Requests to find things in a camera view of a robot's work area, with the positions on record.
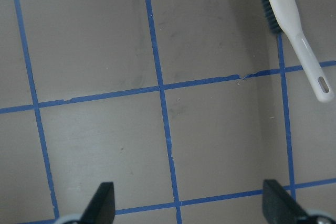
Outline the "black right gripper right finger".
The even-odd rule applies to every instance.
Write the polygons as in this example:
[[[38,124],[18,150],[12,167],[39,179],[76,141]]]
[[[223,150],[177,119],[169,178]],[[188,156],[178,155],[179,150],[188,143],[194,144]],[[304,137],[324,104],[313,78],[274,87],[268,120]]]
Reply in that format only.
[[[309,222],[307,212],[275,179],[265,179],[262,186],[262,211],[267,223]]]

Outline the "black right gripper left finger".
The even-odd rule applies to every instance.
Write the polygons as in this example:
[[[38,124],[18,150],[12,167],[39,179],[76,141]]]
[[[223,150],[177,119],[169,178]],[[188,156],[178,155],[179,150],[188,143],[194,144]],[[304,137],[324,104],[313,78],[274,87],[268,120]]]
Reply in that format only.
[[[79,223],[113,223],[115,218],[115,197],[113,182],[103,182],[86,207]]]

